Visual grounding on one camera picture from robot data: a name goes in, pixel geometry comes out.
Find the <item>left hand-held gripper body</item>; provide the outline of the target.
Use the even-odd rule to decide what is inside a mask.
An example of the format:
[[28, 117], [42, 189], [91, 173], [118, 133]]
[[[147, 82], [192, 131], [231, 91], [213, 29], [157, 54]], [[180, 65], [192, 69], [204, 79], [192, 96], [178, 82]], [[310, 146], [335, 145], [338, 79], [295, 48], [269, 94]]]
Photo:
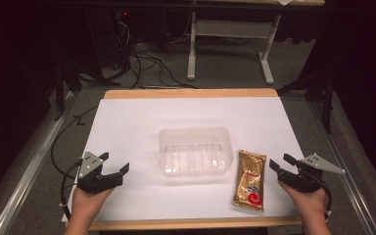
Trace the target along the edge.
[[77, 175], [77, 187], [86, 193], [98, 194], [122, 185], [118, 172], [102, 174], [103, 163], [99, 156], [85, 152]]

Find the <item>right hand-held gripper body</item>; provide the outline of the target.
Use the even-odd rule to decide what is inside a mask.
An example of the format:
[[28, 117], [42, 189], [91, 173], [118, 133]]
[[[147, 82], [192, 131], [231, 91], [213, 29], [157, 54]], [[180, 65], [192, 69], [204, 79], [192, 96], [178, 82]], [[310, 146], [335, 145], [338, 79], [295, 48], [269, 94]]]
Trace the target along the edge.
[[320, 189], [323, 183], [322, 175], [324, 171], [338, 174], [346, 173], [343, 168], [324, 160], [316, 154], [297, 161], [298, 164], [294, 166], [298, 172], [293, 173], [282, 168], [283, 176], [278, 180], [302, 193], [312, 193]]

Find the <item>gold snack packet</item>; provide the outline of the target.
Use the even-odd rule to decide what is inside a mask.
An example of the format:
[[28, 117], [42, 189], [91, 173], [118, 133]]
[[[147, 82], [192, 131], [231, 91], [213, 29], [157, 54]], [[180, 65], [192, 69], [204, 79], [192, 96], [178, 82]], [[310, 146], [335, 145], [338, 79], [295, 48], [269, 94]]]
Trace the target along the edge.
[[263, 212], [263, 181], [266, 156], [239, 151], [237, 170], [237, 188], [233, 197], [233, 204], [237, 207]]

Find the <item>clear plastic container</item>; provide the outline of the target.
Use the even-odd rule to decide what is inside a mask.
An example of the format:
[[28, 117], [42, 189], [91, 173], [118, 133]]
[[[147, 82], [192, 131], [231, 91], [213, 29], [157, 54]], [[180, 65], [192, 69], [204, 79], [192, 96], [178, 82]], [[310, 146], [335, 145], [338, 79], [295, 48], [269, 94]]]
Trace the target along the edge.
[[160, 132], [159, 164], [167, 177], [224, 174], [233, 159], [230, 134], [224, 127]]

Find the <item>person's right hand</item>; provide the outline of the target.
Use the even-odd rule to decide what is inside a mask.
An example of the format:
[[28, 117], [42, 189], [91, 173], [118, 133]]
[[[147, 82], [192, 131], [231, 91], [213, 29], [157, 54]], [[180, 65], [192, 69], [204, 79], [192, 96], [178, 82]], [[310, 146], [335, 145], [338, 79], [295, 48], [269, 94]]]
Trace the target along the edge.
[[302, 193], [279, 181], [278, 184], [292, 198], [293, 203], [304, 223], [315, 224], [325, 221], [326, 193], [319, 189], [312, 193]]

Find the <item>person's left hand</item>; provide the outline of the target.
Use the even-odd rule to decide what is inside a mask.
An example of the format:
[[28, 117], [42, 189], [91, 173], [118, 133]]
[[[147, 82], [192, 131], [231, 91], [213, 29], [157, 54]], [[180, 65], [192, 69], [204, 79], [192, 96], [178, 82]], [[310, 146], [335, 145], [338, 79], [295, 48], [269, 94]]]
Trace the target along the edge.
[[70, 224], [89, 227], [113, 189], [98, 194], [86, 193], [76, 187], [72, 196]]

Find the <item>white paper sheet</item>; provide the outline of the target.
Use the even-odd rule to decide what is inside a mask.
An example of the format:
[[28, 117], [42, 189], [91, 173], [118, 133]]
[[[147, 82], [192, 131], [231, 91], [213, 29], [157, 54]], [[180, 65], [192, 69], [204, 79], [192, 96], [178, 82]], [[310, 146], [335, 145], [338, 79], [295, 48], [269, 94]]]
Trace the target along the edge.
[[218, 176], [166, 177], [159, 165], [164, 129], [224, 127], [232, 151], [246, 150], [278, 163], [285, 154], [303, 153], [278, 98], [104, 99], [100, 102], [86, 150], [108, 154], [106, 174], [129, 166], [128, 173], [104, 203], [98, 221], [155, 221], [183, 218], [286, 216], [295, 212], [278, 186], [276, 173], [264, 172], [263, 210], [232, 203], [237, 166]]

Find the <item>black metal stand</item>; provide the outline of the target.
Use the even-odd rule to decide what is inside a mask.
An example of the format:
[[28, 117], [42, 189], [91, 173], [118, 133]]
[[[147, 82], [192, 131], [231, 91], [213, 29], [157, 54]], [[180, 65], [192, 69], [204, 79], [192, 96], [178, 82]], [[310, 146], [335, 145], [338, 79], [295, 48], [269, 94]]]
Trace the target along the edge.
[[70, 62], [59, 62], [55, 73], [55, 96], [56, 96], [56, 115], [55, 121], [58, 121], [65, 109], [65, 88], [66, 85], [71, 92], [79, 92], [81, 83], [78, 78], [78, 72]]
[[322, 101], [321, 122], [325, 130], [331, 132], [332, 97], [334, 79], [329, 71], [317, 71], [276, 90], [278, 95], [286, 94], [291, 90], [306, 88], [305, 98], [310, 102]]

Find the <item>dark computer tower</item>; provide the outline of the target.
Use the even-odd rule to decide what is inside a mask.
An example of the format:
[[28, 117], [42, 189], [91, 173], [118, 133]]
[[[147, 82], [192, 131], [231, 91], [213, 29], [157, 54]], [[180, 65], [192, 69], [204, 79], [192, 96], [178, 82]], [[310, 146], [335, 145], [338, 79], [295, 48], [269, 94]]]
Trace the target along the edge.
[[129, 30], [118, 21], [117, 12], [107, 8], [87, 10], [86, 16], [102, 69], [122, 69], [130, 51]]

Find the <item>aluminium rail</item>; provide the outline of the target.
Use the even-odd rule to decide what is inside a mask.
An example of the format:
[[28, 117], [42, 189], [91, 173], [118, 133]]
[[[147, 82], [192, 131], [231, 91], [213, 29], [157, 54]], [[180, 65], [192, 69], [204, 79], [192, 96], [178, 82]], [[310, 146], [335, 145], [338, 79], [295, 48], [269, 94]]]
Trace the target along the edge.
[[56, 104], [55, 93], [50, 95], [52, 108], [0, 181], [0, 235], [9, 234], [76, 96], [77, 92], [72, 91], [63, 95], [61, 109]]
[[370, 209], [368, 208], [365, 197], [361, 193], [361, 189], [356, 185], [354, 180], [354, 164], [348, 161], [350, 154], [346, 154], [340, 150], [340, 142], [334, 137], [334, 132], [327, 130], [326, 125], [323, 123], [322, 113], [317, 103], [309, 102], [307, 104], [312, 112], [315, 121], [321, 129], [322, 135], [328, 145], [332, 162], [345, 170], [345, 174], [339, 177], [341, 185], [345, 189], [346, 196], [348, 197], [352, 210], [356, 215], [356, 220], [360, 224], [364, 235], [376, 235], [376, 224], [371, 217]]

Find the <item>white metal desk frame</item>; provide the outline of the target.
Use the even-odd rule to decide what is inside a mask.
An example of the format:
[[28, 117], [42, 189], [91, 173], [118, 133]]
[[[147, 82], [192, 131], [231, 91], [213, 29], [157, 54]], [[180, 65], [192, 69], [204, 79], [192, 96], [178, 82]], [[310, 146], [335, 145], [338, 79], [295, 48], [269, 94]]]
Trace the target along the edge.
[[[289, 7], [321, 7], [325, 0], [192, 0], [209, 3], [242, 3], [252, 6], [274, 6], [286, 9]], [[197, 13], [190, 14], [190, 51], [188, 56], [187, 79], [194, 80], [196, 77], [196, 39], [198, 36], [232, 37], [247, 39], [264, 39], [265, 48], [258, 52], [258, 60], [263, 72], [263, 77], [268, 85], [274, 83], [271, 69], [268, 63], [270, 53], [280, 20], [281, 14], [275, 14], [268, 20], [198, 20]]]

